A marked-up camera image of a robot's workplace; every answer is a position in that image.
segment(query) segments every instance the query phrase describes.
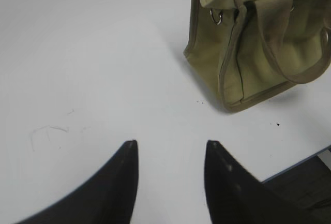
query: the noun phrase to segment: white surface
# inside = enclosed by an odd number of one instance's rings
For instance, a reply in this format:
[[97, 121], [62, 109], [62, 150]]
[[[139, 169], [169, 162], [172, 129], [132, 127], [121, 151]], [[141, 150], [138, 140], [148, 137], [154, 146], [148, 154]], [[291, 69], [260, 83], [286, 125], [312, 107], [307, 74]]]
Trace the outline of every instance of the white surface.
[[318, 157], [331, 170], [331, 152], [326, 150], [318, 154]]
[[331, 144], [330, 70], [225, 114], [182, 56], [189, 13], [190, 0], [0, 0], [0, 223], [59, 200], [133, 138], [133, 224], [210, 223], [208, 139], [260, 180]]

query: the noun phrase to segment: scribble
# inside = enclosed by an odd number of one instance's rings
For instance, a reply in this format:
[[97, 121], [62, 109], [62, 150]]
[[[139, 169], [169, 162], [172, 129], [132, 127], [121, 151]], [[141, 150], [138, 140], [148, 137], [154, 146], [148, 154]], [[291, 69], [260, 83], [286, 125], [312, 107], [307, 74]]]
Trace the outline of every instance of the scribble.
[[59, 126], [49, 126], [50, 128], [53, 128], [53, 129], [57, 129], [57, 130], [60, 130], [60, 131], [63, 131], [63, 132], [69, 132], [69, 127], [67, 127], [67, 129], [63, 128], [63, 127], [59, 127]]
[[63, 128], [63, 127], [59, 127], [59, 126], [52, 126], [52, 125], [46, 125], [46, 126], [43, 126], [43, 127], [40, 127], [38, 129], [34, 129], [30, 134], [29, 134], [29, 139], [30, 139], [30, 143], [31, 143], [31, 147], [32, 147], [32, 150], [35, 151], [35, 144], [34, 144], [34, 139], [33, 139], [33, 136], [46, 128], [46, 135], [47, 135], [47, 138], [48, 138], [48, 141], [51, 141], [50, 139], [50, 135], [48, 133], [48, 130], [47, 128], [53, 128], [53, 129], [57, 129], [57, 130], [60, 130], [60, 131], [63, 131], [63, 132], [69, 132], [69, 127], [67, 127], [67, 129]]
[[74, 109], [72, 109], [72, 111], [70, 113], [67, 113], [67, 115], [73, 114], [73, 113], [74, 113]]

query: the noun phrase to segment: olive green bag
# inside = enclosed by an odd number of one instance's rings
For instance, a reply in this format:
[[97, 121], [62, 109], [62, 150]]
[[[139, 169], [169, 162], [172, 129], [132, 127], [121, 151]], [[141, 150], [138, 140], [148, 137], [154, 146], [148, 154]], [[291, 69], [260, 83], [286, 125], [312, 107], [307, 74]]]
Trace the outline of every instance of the olive green bag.
[[230, 112], [318, 78], [331, 0], [192, 0], [187, 60]]

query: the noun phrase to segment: metal ring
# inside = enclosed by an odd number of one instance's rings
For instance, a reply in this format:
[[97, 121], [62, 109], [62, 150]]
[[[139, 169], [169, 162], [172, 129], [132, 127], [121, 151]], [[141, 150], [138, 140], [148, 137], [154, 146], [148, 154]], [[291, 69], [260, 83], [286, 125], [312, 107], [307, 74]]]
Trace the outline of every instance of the metal ring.
[[219, 21], [216, 21], [215, 20], [214, 13], [213, 13], [213, 9], [212, 8], [210, 9], [210, 16], [212, 17], [212, 20], [215, 23], [215, 25], [222, 24], [222, 22], [223, 22], [223, 11], [222, 10], [218, 13]]

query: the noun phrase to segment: bag handle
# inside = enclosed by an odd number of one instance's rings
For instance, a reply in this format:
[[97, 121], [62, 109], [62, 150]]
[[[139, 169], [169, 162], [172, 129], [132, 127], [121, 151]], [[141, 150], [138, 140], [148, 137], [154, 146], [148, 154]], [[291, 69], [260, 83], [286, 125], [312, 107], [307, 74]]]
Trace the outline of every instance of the bag handle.
[[293, 10], [293, 0], [258, 0], [255, 1], [255, 6], [263, 51], [271, 67], [288, 81], [296, 84], [308, 83], [321, 76], [331, 62], [331, 37], [329, 38], [331, 11], [324, 16], [325, 27], [321, 31], [322, 57], [304, 72], [291, 75], [285, 73], [279, 60], [290, 13]]

